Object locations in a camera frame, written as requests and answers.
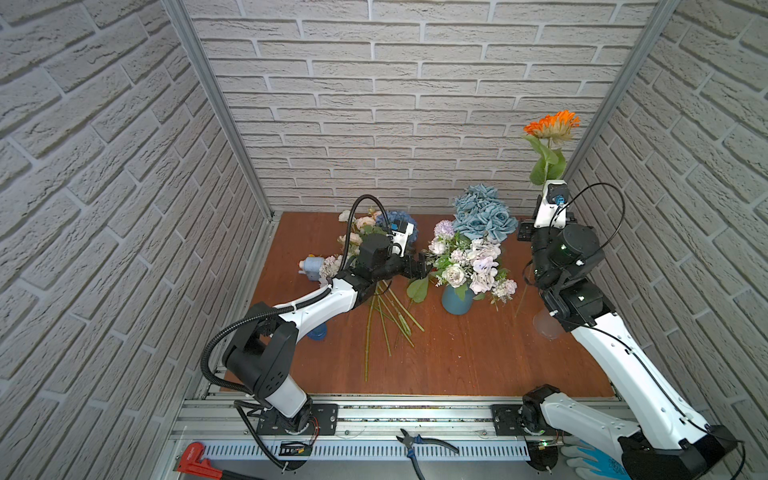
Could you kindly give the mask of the pink white mixed bouquet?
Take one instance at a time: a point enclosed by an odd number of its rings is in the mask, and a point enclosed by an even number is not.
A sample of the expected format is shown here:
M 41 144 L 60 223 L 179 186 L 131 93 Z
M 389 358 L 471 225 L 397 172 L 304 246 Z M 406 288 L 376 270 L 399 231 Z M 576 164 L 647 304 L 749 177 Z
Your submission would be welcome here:
M 413 280 L 407 296 L 414 303 L 425 300 L 428 286 L 452 288 L 460 300 L 489 299 L 492 304 L 511 301 L 517 283 L 500 266 L 502 249 L 489 237 L 470 239 L 449 220 L 438 222 L 426 250 L 428 276 Z

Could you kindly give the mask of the light blue rose bouquet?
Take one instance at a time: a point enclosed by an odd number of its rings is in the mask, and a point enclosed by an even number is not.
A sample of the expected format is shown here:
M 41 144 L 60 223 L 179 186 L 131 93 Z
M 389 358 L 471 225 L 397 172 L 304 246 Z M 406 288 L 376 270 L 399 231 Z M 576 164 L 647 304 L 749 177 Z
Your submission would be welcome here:
M 453 229 L 470 240 L 503 242 L 518 227 L 518 220 L 499 198 L 495 187 L 472 185 L 454 201 Z

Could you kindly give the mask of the teal ceramic vase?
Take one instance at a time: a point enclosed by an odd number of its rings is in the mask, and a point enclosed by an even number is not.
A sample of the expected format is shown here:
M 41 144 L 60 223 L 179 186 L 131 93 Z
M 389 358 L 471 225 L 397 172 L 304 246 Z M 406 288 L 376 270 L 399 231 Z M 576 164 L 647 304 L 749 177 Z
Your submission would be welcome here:
M 464 293 L 464 296 L 461 297 L 455 288 L 446 285 L 443 290 L 441 303 L 449 314 L 461 316 L 469 312 L 474 303 L 474 297 L 471 293 Z

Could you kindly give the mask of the orange gerbera flower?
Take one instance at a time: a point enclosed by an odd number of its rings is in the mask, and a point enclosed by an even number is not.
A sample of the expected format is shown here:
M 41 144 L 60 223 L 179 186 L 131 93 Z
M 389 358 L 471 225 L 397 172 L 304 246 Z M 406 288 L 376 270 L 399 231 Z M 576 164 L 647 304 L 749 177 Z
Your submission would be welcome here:
M 573 130 L 580 123 L 579 116 L 564 110 L 533 121 L 523 128 L 524 139 L 539 156 L 529 175 L 533 185 L 543 186 L 547 181 L 563 177 L 567 160 L 562 147 L 573 138 Z

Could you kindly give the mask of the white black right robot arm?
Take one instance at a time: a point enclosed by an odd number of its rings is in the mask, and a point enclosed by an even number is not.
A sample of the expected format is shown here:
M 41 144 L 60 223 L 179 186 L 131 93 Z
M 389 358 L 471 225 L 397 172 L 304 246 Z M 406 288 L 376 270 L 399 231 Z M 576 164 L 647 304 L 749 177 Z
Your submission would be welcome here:
M 521 426 L 573 434 L 619 462 L 632 479 L 698 479 L 740 442 L 709 423 L 648 359 L 615 306 L 588 279 L 604 255 L 595 231 L 568 223 L 530 232 L 534 284 L 548 316 L 594 358 L 635 422 L 588 407 L 545 384 L 523 398 Z

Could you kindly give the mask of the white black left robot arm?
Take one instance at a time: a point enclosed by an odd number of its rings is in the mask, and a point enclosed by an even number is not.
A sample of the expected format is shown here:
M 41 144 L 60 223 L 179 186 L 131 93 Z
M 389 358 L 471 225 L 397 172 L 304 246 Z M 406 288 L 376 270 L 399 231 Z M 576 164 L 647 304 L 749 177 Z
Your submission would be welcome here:
M 410 255 L 386 235 L 367 237 L 350 266 L 340 269 L 328 285 L 280 307 L 256 305 L 261 315 L 234 331 L 223 363 L 246 394 L 277 411 L 289 429 L 299 432 L 309 422 L 311 399 L 290 375 L 298 342 L 333 317 L 371 298 L 378 283 L 396 276 L 424 279 L 423 253 Z

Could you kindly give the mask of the clear glass vase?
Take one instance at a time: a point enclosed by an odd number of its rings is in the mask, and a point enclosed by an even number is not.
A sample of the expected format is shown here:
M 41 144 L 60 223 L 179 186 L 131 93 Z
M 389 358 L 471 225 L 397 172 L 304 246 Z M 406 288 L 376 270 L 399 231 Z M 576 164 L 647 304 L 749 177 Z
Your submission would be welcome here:
M 566 333 L 560 322 L 546 308 L 534 315 L 533 326 L 541 336 L 550 341 L 554 341 Z

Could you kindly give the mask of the dark blue hydrangea flower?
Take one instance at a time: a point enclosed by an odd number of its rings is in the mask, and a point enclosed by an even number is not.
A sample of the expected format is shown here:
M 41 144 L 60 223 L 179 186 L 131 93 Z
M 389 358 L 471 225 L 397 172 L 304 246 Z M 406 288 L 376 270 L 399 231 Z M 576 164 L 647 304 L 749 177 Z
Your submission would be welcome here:
M 408 212 L 390 210 L 387 212 L 387 218 L 388 221 L 385 221 L 384 216 L 379 215 L 376 219 L 376 225 L 382 229 L 386 229 L 387 224 L 394 226 L 395 228 L 399 228 L 400 226 L 405 227 L 407 224 L 412 224 L 413 231 L 409 235 L 407 244 L 411 246 L 416 242 L 419 233 L 417 222 Z

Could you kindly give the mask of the light blue small bottle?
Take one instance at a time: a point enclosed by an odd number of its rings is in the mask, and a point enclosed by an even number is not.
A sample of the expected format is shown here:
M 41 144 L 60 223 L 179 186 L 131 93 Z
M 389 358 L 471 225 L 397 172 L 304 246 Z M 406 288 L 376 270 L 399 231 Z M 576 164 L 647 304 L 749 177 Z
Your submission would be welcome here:
M 320 282 L 323 278 L 321 270 L 324 262 L 323 257 L 308 256 L 299 262 L 299 273 L 305 275 L 310 281 Z

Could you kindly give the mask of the white blue work glove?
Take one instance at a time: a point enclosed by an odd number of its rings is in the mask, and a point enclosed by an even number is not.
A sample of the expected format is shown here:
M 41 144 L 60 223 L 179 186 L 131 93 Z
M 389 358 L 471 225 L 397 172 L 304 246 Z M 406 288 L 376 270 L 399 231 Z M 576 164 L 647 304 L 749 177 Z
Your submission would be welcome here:
M 584 442 L 567 444 L 560 448 L 566 465 L 581 479 L 629 480 L 624 467 L 615 459 Z

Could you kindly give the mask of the red clamp tool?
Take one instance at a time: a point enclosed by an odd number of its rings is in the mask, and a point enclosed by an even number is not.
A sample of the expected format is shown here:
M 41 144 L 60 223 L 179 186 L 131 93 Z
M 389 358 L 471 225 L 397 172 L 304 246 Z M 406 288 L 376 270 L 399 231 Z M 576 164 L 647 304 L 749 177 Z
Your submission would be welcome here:
M 205 446 L 201 442 L 189 444 L 182 453 L 175 471 L 212 480 L 261 480 L 259 477 L 213 467 L 210 460 L 203 457 L 204 451 Z

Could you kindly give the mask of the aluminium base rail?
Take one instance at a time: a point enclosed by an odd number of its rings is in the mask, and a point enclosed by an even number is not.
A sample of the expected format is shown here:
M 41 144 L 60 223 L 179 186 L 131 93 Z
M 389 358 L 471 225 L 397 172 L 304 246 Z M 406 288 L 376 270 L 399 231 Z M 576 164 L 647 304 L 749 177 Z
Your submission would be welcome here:
M 421 464 L 437 462 L 526 462 L 550 457 L 569 433 L 547 428 L 530 435 L 520 425 L 519 397 L 320 395 L 311 420 L 298 434 L 286 430 L 274 409 L 242 394 L 220 392 L 183 402 L 171 427 L 153 479 L 178 479 L 175 468 L 193 442 L 205 446 L 210 463 L 267 461 L 408 464 L 404 432 L 430 440 L 414 447 Z

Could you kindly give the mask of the aluminium right corner post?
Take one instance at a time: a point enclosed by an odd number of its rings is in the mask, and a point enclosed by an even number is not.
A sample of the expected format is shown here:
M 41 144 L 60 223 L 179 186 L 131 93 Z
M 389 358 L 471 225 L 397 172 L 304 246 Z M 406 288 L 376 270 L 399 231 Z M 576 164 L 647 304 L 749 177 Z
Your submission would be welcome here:
M 678 5 L 677 1 L 619 1 L 615 4 L 610 23 L 571 22 L 558 27 L 565 34 L 575 34 L 584 44 L 595 44 L 602 50 L 610 47 L 629 49 L 629 53 L 616 62 L 620 68 L 596 112 L 589 118 L 587 128 L 575 149 L 566 154 L 567 166 L 560 180 L 567 182 L 578 170 L 579 164 L 607 125 Z

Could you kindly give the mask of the aluminium corner post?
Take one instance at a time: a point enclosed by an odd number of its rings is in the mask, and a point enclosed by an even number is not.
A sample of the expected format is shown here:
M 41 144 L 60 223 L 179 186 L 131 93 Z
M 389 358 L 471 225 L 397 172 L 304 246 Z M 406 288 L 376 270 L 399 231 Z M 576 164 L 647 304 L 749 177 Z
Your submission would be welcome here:
M 575 34 L 584 44 L 595 44 L 602 50 L 610 47 L 629 49 L 629 53 L 616 62 L 620 68 L 596 112 L 589 118 L 587 128 L 575 149 L 566 154 L 567 166 L 560 180 L 567 182 L 578 170 L 579 164 L 607 125 L 678 5 L 677 1 L 619 1 L 615 4 L 610 23 L 571 22 L 558 27 L 565 34 Z
M 272 220 L 275 215 L 274 210 L 271 208 L 264 189 L 259 182 L 233 115 L 217 82 L 212 65 L 205 53 L 202 41 L 195 31 L 184 2 L 180 0 L 167 0 L 163 4 L 179 36 L 181 45 L 187 52 L 190 64 L 199 79 L 206 98 L 232 148 L 235 159 L 243 170 L 247 185 L 255 196 L 257 206 L 268 220 Z

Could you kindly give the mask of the aluminium left corner post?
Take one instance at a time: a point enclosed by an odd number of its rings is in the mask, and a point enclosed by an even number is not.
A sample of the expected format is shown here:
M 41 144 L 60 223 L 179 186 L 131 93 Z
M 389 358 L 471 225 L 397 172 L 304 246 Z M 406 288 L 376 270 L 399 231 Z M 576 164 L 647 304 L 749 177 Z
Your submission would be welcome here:
M 206 98 L 232 148 L 235 159 L 243 170 L 247 185 L 255 196 L 257 206 L 268 220 L 272 220 L 275 215 L 274 210 L 271 208 L 264 189 L 259 182 L 233 115 L 217 82 L 212 65 L 205 53 L 202 41 L 195 31 L 184 2 L 180 0 L 167 0 L 163 4 L 179 36 L 181 45 L 187 52 L 190 64 L 199 79 Z

